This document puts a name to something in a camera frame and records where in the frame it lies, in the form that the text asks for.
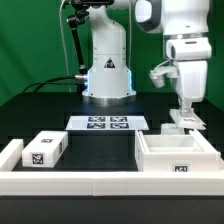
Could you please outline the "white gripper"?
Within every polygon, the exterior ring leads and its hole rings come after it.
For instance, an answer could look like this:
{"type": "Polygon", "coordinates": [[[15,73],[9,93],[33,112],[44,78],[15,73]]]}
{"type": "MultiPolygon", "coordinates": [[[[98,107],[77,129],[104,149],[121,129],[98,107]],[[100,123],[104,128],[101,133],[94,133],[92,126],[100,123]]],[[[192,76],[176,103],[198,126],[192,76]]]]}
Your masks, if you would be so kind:
{"type": "Polygon", "coordinates": [[[175,61],[176,77],[171,85],[178,95],[180,113],[190,115],[194,102],[201,102],[205,95],[208,64],[201,61],[175,61]]]}

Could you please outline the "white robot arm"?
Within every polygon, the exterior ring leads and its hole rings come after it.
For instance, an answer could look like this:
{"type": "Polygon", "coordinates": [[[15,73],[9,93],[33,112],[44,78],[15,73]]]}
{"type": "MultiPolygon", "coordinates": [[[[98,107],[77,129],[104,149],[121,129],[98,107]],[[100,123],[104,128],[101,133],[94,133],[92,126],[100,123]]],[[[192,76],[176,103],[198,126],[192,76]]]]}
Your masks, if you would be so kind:
{"type": "Polygon", "coordinates": [[[105,102],[136,94],[128,64],[137,41],[132,30],[108,15],[112,9],[129,9],[141,31],[163,36],[166,62],[150,72],[154,85],[162,87],[169,77],[179,98],[179,113],[185,117],[193,113],[192,104],[204,98],[212,53],[206,36],[210,0],[71,0],[71,5],[73,27],[88,22],[92,31],[93,64],[83,70],[83,96],[105,102]]]}

